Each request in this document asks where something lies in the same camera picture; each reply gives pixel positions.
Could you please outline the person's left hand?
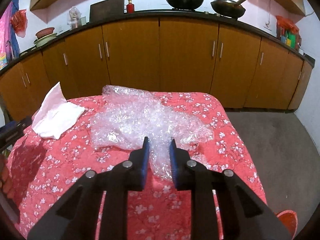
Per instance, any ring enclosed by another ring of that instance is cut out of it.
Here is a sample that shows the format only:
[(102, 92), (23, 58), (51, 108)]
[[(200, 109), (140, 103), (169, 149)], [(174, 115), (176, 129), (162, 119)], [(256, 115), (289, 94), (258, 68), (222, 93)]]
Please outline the person's left hand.
[(1, 154), (1, 165), (3, 165), (3, 168), (1, 170), (1, 190), (7, 198), (13, 199), (15, 190), (13, 188), (12, 178), (6, 164), (7, 159), (3, 154)]

